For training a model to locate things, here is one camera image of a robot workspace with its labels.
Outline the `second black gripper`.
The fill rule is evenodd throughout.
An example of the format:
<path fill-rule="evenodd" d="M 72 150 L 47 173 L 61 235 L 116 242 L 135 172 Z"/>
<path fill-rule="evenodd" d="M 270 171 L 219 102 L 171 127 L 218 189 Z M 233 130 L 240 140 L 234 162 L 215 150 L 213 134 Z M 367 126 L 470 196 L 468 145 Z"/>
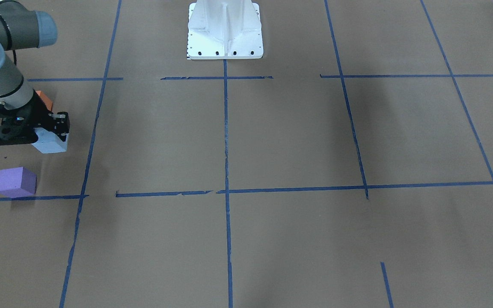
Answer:
<path fill-rule="evenodd" d="M 33 128 L 44 128 L 51 131 L 62 142 L 67 141 L 70 132 L 70 116 L 66 112 L 53 113 L 45 107 L 36 92 L 23 107 L 20 107 L 20 116 Z"/>

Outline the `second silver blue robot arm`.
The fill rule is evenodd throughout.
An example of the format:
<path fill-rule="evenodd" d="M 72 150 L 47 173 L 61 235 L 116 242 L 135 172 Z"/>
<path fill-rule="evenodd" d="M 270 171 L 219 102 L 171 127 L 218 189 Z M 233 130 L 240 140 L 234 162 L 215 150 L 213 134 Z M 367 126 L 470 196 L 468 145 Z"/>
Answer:
<path fill-rule="evenodd" d="M 54 113 L 7 55 L 56 42 L 57 25 L 49 13 L 0 0 L 0 146 L 33 144 L 44 134 L 67 141 L 68 113 Z"/>

